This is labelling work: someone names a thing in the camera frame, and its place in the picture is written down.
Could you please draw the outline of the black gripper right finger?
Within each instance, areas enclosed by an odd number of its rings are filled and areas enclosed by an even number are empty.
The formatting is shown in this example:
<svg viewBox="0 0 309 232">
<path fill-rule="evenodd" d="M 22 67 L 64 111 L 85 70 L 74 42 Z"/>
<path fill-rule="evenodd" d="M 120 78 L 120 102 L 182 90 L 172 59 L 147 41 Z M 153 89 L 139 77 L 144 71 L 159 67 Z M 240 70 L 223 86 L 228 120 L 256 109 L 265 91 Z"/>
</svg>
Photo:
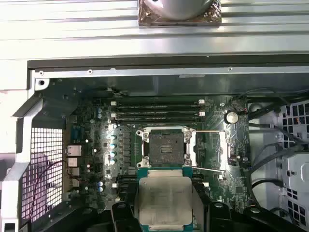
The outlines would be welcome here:
<svg viewBox="0 0 309 232">
<path fill-rule="evenodd" d="M 223 202 L 214 202 L 201 183 L 192 184 L 193 215 L 201 232 L 302 232 L 303 229 L 252 205 L 238 213 Z"/>
</svg>

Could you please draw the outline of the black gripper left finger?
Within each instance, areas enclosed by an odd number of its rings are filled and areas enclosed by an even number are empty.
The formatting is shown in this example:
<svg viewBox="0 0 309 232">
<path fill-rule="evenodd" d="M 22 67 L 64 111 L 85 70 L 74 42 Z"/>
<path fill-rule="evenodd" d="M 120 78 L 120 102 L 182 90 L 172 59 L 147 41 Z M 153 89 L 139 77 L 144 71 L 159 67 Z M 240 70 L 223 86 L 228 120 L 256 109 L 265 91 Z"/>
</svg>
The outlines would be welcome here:
<svg viewBox="0 0 309 232">
<path fill-rule="evenodd" d="M 140 223 L 134 215 L 138 184 L 130 183 L 120 201 L 114 202 L 89 221 L 87 232 L 139 232 Z"/>
</svg>

